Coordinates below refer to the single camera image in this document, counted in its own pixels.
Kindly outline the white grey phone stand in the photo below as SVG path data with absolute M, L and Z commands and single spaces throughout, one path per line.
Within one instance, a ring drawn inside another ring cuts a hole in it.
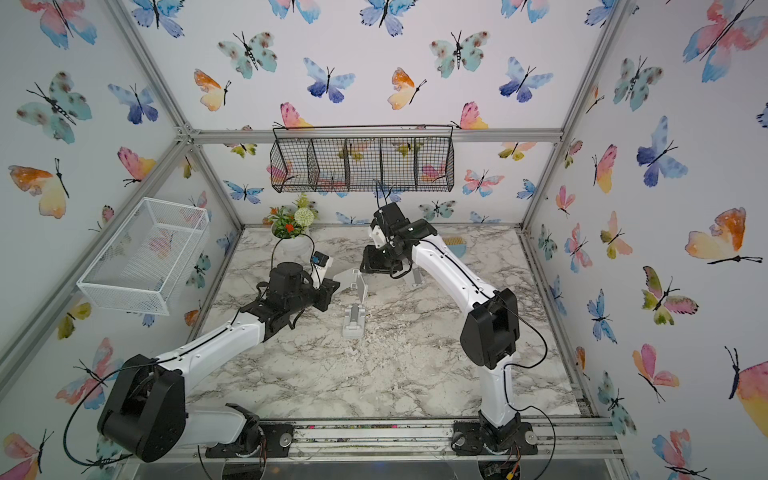
M 347 269 L 333 276 L 333 280 L 339 284 L 338 292 L 350 290 L 358 297 L 357 303 L 363 305 L 368 297 L 368 286 L 363 273 L 356 268 Z

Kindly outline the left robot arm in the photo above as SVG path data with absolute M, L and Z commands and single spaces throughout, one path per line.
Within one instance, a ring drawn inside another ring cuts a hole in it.
M 195 407 L 189 393 L 241 353 L 295 327 L 307 310 L 326 311 L 340 284 L 283 262 L 262 285 L 254 301 L 216 329 L 157 357 L 137 354 L 127 360 L 97 422 L 98 432 L 146 463 L 187 446 L 221 449 L 227 457 L 263 453 L 266 435 L 257 414 L 235 403 Z

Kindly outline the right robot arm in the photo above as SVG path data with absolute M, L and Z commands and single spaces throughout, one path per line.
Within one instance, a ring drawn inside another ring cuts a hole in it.
M 504 367 L 520 337 L 515 294 L 482 280 L 428 221 L 410 221 L 395 203 L 374 213 L 368 233 L 372 243 L 364 249 L 361 270 L 399 279 L 420 269 L 437 282 L 465 315 L 460 345 L 479 368 L 482 418 L 495 428 L 512 422 L 515 410 Z

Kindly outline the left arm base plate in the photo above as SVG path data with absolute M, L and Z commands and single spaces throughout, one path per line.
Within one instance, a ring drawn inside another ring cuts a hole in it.
M 265 422 L 258 415 L 235 403 L 225 407 L 238 412 L 245 420 L 238 436 L 230 443 L 217 443 L 207 447 L 204 456 L 213 459 L 255 458 L 263 461 L 270 458 L 287 458 L 294 439 L 294 425 L 291 423 Z

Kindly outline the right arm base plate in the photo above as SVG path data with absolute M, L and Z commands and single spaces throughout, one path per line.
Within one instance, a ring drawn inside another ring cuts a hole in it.
M 523 422 L 519 412 L 500 427 L 494 426 L 482 413 L 477 421 L 457 421 L 449 444 L 459 456 L 512 453 L 519 457 L 538 453 L 532 425 Z

